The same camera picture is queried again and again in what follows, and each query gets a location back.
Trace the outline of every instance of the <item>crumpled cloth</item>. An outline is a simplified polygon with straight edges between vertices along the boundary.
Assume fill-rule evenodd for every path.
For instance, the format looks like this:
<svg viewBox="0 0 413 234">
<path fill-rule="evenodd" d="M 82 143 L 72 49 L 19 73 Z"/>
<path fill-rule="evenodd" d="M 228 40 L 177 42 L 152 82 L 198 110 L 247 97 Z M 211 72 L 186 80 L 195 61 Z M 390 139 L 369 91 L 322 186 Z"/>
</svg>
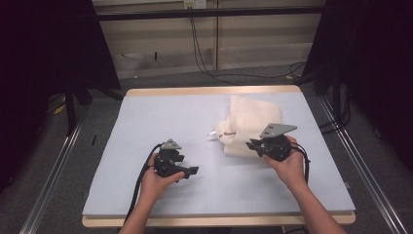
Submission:
<svg viewBox="0 0 413 234">
<path fill-rule="evenodd" d="M 224 153 L 233 156 L 258 156 L 246 146 L 251 138 L 260 134 L 269 123 L 282 121 L 281 109 L 268 101 L 232 96 L 230 114 L 215 124 L 216 135 L 224 144 Z"/>
</svg>

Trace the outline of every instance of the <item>gray floor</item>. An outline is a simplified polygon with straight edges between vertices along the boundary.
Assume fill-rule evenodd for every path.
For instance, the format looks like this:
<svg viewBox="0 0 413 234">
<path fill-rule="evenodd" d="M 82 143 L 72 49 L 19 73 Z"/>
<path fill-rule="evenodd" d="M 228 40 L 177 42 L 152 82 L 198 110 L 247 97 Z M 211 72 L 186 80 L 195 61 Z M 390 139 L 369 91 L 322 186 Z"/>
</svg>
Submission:
<svg viewBox="0 0 413 234">
<path fill-rule="evenodd" d="M 232 73 L 275 75 L 289 71 L 288 66 L 257 67 L 231 70 Z M 237 85 L 290 84 L 285 78 L 264 79 L 244 76 L 221 76 Z M 201 72 L 143 77 L 122 80 L 125 93 L 131 88 L 225 86 Z M 328 121 L 312 90 L 312 84 L 301 87 L 319 124 Z M 121 103 L 92 91 L 93 103 L 77 106 L 77 112 L 87 111 L 85 123 L 59 178 L 58 186 L 46 209 L 38 233 L 116 233 L 116 229 L 90 229 L 82 225 L 81 213 L 86 202 L 94 171 L 99 163 Z M 352 103 L 352 120 L 347 131 L 371 173 L 394 205 L 407 231 L 413 231 L 413 174 L 401 164 L 391 146 L 374 135 L 366 116 Z M 19 233 L 36 197 L 56 160 L 66 133 L 65 112 L 49 115 L 43 125 L 32 155 L 24 162 L 14 183 L 0 194 L 0 233 Z M 334 133 L 324 135 L 343 179 L 351 186 L 349 192 L 357 207 L 357 220 L 345 226 L 350 233 L 392 233 L 375 202 L 361 180 L 340 139 Z"/>
</svg>

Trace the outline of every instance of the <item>wooden table edge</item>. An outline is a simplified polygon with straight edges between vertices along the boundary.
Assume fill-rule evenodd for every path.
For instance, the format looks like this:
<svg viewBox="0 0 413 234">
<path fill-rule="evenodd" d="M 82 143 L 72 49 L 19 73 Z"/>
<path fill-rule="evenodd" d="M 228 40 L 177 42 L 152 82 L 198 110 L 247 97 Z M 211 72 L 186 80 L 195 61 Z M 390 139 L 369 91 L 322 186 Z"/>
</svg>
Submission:
<svg viewBox="0 0 413 234">
<path fill-rule="evenodd" d="M 333 214 L 340 224 L 355 222 L 354 212 Z M 86 227 L 121 227 L 124 217 L 83 215 L 82 223 Z M 249 215 L 249 216 L 204 216 L 204 217 L 151 217 L 147 227 L 216 227 L 216 226 L 282 226 L 305 224 L 301 215 Z"/>
<path fill-rule="evenodd" d="M 126 97 L 173 96 L 173 95 L 219 95 L 219 94 L 257 94 L 301 92 L 298 86 L 225 86 L 225 87 L 190 87 L 190 88 L 155 88 L 131 89 Z"/>
</svg>

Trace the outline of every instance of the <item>metal frame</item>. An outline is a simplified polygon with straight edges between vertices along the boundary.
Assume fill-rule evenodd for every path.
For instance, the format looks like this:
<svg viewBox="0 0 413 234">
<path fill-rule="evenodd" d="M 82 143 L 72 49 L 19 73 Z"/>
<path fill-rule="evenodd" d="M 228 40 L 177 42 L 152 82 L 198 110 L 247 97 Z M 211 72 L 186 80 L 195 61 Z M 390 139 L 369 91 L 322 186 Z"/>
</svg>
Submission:
<svg viewBox="0 0 413 234">
<path fill-rule="evenodd" d="M 36 233 L 37 228 L 39 227 L 40 222 L 42 220 L 42 217 L 45 214 L 46 208 L 48 207 L 49 202 L 52 199 L 53 192 L 57 186 L 58 179 L 60 178 L 64 165 L 66 164 L 66 161 L 70 156 L 70 152 L 72 151 L 77 136 L 80 133 L 83 122 L 86 119 L 88 110 L 89 106 L 84 107 L 78 124 L 76 125 L 72 134 L 66 137 L 66 140 L 63 144 L 63 147 L 60 150 L 60 153 L 57 156 L 56 162 L 49 174 L 49 177 L 46 180 L 45 185 L 42 188 L 42 191 L 37 197 L 36 202 L 30 211 L 30 214 L 26 218 L 24 225 L 20 230 L 20 234 Z"/>
<path fill-rule="evenodd" d="M 100 21 L 111 20 L 154 20 L 176 18 L 207 18 L 207 17 L 240 17 L 240 16 L 268 16 L 268 15 L 300 15 L 320 14 L 332 8 L 324 6 L 273 7 L 273 8 L 231 8 L 231 9 L 197 9 L 172 10 L 153 12 L 122 12 L 99 13 Z"/>
<path fill-rule="evenodd" d="M 337 124 L 333 113 L 333 107 L 331 106 L 330 102 L 326 97 L 321 97 L 319 100 L 328 119 L 333 123 L 332 125 L 334 129 L 336 129 L 337 136 L 340 138 L 341 142 L 346 148 L 346 151 L 349 154 L 350 159 L 355 165 L 361 179 L 367 187 L 368 192 L 370 193 L 371 197 L 376 203 L 377 208 L 379 209 L 386 223 L 392 230 L 392 233 L 407 233 L 405 227 L 403 226 L 403 223 L 401 223 L 401 220 L 398 217 L 398 214 L 394 206 L 386 197 L 382 188 L 377 183 L 373 174 L 368 169 L 361 154 L 358 152 L 355 144 L 353 143 L 353 140 L 350 138 L 346 129 L 340 128 L 340 126 Z"/>
</svg>

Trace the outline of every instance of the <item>wire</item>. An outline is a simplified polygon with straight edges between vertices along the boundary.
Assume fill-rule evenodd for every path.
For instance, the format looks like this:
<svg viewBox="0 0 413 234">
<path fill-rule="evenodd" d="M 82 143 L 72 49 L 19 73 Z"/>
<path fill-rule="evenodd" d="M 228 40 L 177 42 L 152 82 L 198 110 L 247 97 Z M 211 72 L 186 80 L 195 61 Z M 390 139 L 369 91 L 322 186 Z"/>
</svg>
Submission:
<svg viewBox="0 0 413 234">
<path fill-rule="evenodd" d="M 303 157 L 304 157 L 304 178 L 306 179 L 306 182 L 307 183 L 309 183 L 309 175 L 310 175 L 310 160 L 309 160 L 309 157 L 308 157 L 308 155 L 307 155 L 307 152 L 306 152 L 306 150 L 304 149 L 304 147 L 303 146 L 301 146 L 301 144 L 299 144 L 299 143 L 296 143 L 296 142 L 291 142 L 290 143 L 291 145 L 294 145 L 294 146 L 290 146 L 291 147 L 291 149 L 295 149 L 295 150 L 297 150 L 297 151 L 299 151 L 302 155 L 303 155 Z"/>
<path fill-rule="evenodd" d="M 200 44 L 198 43 L 198 37 L 197 37 L 197 29 L 195 28 L 195 22 L 193 18 L 190 18 L 191 21 L 191 27 L 192 27 L 192 40 L 194 43 L 194 55 L 195 55 L 195 62 L 197 63 L 198 68 L 205 74 L 208 75 L 209 77 L 211 77 L 212 79 L 216 80 L 216 81 L 220 81 L 220 82 L 224 82 L 230 85 L 235 85 L 235 86 L 239 86 L 238 84 L 235 84 L 233 82 L 229 82 L 229 81 L 225 81 L 225 80 L 221 80 L 215 77 L 215 75 L 212 75 L 209 73 L 209 71 L 207 70 L 205 63 L 204 63 L 204 59 L 203 56 L 201 55 L 201 50 L 200 50 Z M 197 56 L 197 48 L 198 48 L 198 54 L 200 56 L 202 65 L 204 67 L 204 70 L 201 69 L 200 64 L 198 63 L 198 56 Z"/>
<path fill-rule="evenodd" d="M 322 64 L 319 67 L 313 69 L 311 72 L 307 72 L 305 75 L 301 76 L 300 79 L 295 80 L 292 84 L 301 86 L 305 83 L 319 79 L 320 76 L 324 75 L 326 70 L 330 69 L 334 65 L 335 60 L 336 58 L 324 58 Z"/>
<path fill-rule="evenodd" d="M 149 169 L 148 162 L 149 162 L 149 160 L 151 159 L 152 154 L 153 154 L 153 153 L 155 152 L 155 150 L 156 150 L 157 148 L 159 148 L 159 147 L 161 147 L 161 144 L 157 144 L 157 145 L 152 149 L 152 151 L 151 151 L 151 152 L 149 153 L 149 155 L 148 155 L 148 158 L 146 159 L 145 164 L 144 164 L 143 167 L 142 167 L 142 170 L 140 171 L 139 177 L 137 178 L 137 181 L 136 181 L 136 185 L 134 186 L 134 192 L 133 192 L 133 196 L 132 196 L 132 198 L 131 198 L 131 206 L 130 206 L 130 208 L 129 208 L 129 210 L 128 210 L 127 216 L 125 217 L 124 223 L 127 222 L 128 218 L 131 216 L 131 212 L 133 211 L 134 206 L 135 206 L 135 204 L 136 204 L 137 193 L 138 193 L 138 191 L 139 191 L 140 183 L 142 182 L 143 175 L 145 175 L 146 171 Z"/>
<path fill-rule="evenodd" d="M 289 230 L 287 232 L 284 232 L 284 234 L 289 234 L 289 233 L 293 233 L 293 232 L 297 232 L 297 231 L 304 231 L 304 233 L 306 233 L 306 234 L 310 233 L 305 226 L 301 226 L 299 228 L 295 228 L 295 229 Z"/>
<path fill-rule="evenodd" d="M 344 103 L 344 108 L 343 108 L 343 111 L 342 111 L 338 121 L 333 120 L 333 121 L 329 121 L 325 124 L 319 125 L 320 129 L 325 128 L 325 127 L 330 126 L 330 125 L 338 125 L 338 127 L 334 127 L 333 129 L 321 132 L 322 135 L 326 135 L 326 134 L 329 134 L 329 133 L 333 133 L 333 132 L 342 130 L 349 124 L 350 119 L 352 118 L 352 110 L 351 110 L 351 107 L 350 107 L 350 99 L 351 99 L 350 92 L 349 92 L 349 90 L 346 90 L 346 101 Z"/>
<path fill-rule="evenodd" d="M 198 68 L 206 75 L 212 77 L 213 79 L 217 80 L 217 81 L 221 81 L 221 82 L 225 82 L 231 85 L 238 85 L 232 82 L 228 82 L 225 80 L 221 80 L 218 79 L 216 77 L 219 76 L 244 76 L 244 77 L 257 77 L 257 78 L 264 78 L 264 79 L 275 79 L 275 78 L 281 78 L 281 77 L 285 77 L 287 75 L 293 74 L 295 71 L 297 71 L 298 69 L 300 69 L 306 62 L 305 61 L 300 61 L 300 62 L 294 62 L 293 64 L 290 65 L 289 67 L 289 72 L 281 74 L 281 75 L 277 75 L 277 76 L 262 76 L 262 75 L 252 75 L 252 74 L 238 74 L 238 73 L 223 73 L 223 74 L 213 74 L 210 71 L 207 70 L 203 57 L 201 55 L 201 50 L 200 50 L 200 44 L 198 42 L 198 36 L 197 36 L 197 29 L 195 26 L 195 22 L 193 18 L 190 18 L 191 21 L 191 27 L 192 27 L 192 36 L 193 36 L 193 42 L 194 42 L 194 53 L 195 53 L 195 61 L 197 63 Z M 201 59 L 201 63 L 203 65 L 204 70 L 201 69 L 201 66 L 198 63 L 198 56 L 197 56 L 197 51 L 199 54 L 199 57 Z M 301 63 L 299 66 L 297 66 L 296 68 L 292 69 L 292 66 Z"/>
</svg>

